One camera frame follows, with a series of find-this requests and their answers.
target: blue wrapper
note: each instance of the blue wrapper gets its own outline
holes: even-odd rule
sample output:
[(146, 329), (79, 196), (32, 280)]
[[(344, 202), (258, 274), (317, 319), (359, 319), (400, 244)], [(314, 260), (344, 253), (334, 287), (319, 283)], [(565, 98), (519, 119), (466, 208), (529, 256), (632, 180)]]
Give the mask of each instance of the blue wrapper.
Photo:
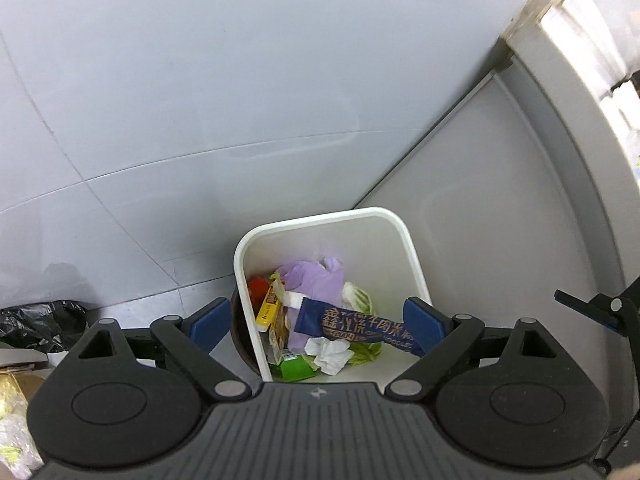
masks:
[(417, 356), (424, 355), (424, 350), (403, 323), (339, 308), (310, 298), (302, 301), (294, 330), (311, 337), (324, 336), (331, 340), (346, 339), (358, 343), (382, 341), (405, 352)]

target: white floor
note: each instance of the white floor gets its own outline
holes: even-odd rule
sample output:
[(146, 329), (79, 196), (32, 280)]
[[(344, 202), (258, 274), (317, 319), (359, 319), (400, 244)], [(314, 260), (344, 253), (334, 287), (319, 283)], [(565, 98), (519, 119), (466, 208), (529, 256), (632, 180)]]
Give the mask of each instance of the white floor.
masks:
[[(235, 286), (234, 276), (184, 286), (140, 300), (92, 310), (88, 316), (89, 322), (95, 322), (101, 317), (113, 317), (122, 328), (145, 328), (159, 317), (168, 314), (188, 317), (220, 296), (231, 298)], [(254, 374), (238, 355), (230, 334), (220, 341), (210, 355), (247, 382), (254, 391), (259, 386), (260, 377)]]

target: trash bin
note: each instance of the trash bin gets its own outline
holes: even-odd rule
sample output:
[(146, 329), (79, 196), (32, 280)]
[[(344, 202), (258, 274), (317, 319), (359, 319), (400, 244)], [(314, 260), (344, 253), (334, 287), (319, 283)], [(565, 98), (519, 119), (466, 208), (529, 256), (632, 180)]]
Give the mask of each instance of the trash bin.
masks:
[[(271, 371), (260, 342), (247, 281), (265, 276), (291, 260), (338, 258), (345, 279), (366, 290), (376, 314), (402, 321), (402, 306), (410, 296), (431, 303), (414, 244), (404, 222), (389, 210), (370, 207), (266, 224), (240, 240), (234, 256), (238, 285), (232, 335), (240, 355), (265, 381)], [(241, 304), (245, 326), (240, 326)], [(247, 348), (248, 340), (252, 348)], [(309, 382), (388, 382), (417, 361), (417, 357), (383, 344), (379, 357), (347, 366), (336, 376), (318, 374)]]

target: white wall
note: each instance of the white wall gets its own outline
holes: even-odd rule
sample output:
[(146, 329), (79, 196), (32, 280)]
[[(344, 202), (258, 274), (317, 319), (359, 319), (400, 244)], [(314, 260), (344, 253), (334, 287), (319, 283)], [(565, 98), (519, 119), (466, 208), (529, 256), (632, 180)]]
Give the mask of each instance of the white wall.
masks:
[(0, 305), (231, 273), (352, 207), (526, 0), (0, 0)]

